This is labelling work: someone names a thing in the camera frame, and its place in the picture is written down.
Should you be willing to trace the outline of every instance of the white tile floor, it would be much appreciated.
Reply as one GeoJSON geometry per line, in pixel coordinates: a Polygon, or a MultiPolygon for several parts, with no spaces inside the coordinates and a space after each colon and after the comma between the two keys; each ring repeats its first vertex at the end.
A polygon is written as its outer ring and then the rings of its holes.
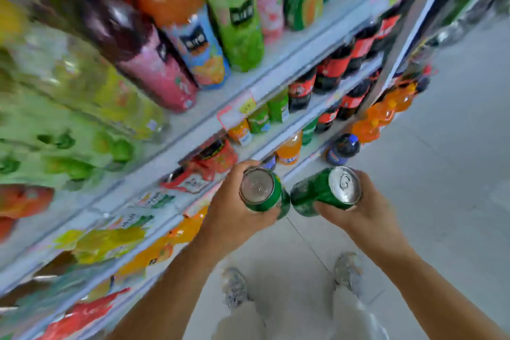
{"type": "MultiPolygon", "coordinates": [[[[393,202],[418,253],[510,331],[510,28],[485,26],[441,51],[428,91],[350,165],[393,202]]],[[[291,211],[216,269],[185,339],[211,338],[228,315],[220,274],[232,265],[247,279],[268,338],[327,340],[334,262],[352,249],[337,227],[291,211]]],[[[425,339],[398,290],[366,258],[364,265],[363,300],[390,337],[425,339]]]]}

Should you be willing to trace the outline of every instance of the sneaker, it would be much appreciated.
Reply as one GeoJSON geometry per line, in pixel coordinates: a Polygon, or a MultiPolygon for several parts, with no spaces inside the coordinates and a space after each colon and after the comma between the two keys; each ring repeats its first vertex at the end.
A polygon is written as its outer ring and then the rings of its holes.
{"type": "Polygon", "coordinates": [[[242,274],[234,267],[225,269],[222,274],[221,289],[225,293],[225,304],[231,311],[238,308],[242,303],[249,301],[248,285],[242,274]]]}
{"type": "Polygon", "coordinates": [[[360,259],[356,253],[341,253],[335,263],[335,282],[348,288],[358,298],[361,296],[360,259]]]}

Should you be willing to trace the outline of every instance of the person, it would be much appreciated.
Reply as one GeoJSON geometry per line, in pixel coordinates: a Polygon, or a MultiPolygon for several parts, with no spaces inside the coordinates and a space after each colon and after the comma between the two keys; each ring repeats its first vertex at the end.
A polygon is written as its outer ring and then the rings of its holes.
{"type": "MultiPolygon", "coordinates": [[[[158,282],[122,319],[109,340],[182,339],[209,274],[226,255],[277,220],[279,209],[252,212],[239,187],[244,171],[257,161],[236,164],[214,195],[203,225],[171,262],[158,282]]],[[[363,196],[356,206],[340,210],[316,202],[329,222],[344,229],[354,243],[399,289],[430,340],[509,340],[510,337],[412,249],[395,212],[364,172],[363,196]]],[[[345,253],[335,267],[339,286],[334,295],[335,339],[387,338],[373,315],[356,304],[360,269],[356,256],[345,253]]],[[[235,269],[226,270],[226,301],[232,315],[218,325],[214,340],[266,338],[264,323],[248,300],[246,283],[235,269]]]]}

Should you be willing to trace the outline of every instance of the pink label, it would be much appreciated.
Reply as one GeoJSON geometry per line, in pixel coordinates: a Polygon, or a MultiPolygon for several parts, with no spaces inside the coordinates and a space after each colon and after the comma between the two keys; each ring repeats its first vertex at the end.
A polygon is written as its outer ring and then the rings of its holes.
{"type": "Polygon", "coordinates": [[[168,53],[169,44],[165,43],[165,39],[161,40],[153,27],[149,41],[140,53],[129,61],[119,62],[119,67],[140,79],[167,108],[182,112],[195,103],[197,89],[168,53]]]}

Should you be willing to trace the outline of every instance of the pant leg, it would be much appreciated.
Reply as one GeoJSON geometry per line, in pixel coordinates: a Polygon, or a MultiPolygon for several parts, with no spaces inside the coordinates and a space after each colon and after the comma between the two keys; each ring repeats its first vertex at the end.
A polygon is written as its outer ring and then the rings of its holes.
{"type": "Polygon", "coordinates": [[[266,340],[266,326],[255,303],[244,302],[221,320],[212,340],[266,340]]]}
{"type": "Polygon", "coordinates": [[[333,320],[336,333],[331,340],[389,340],[375,316],[345,286],[333,293],[333,320]]]}

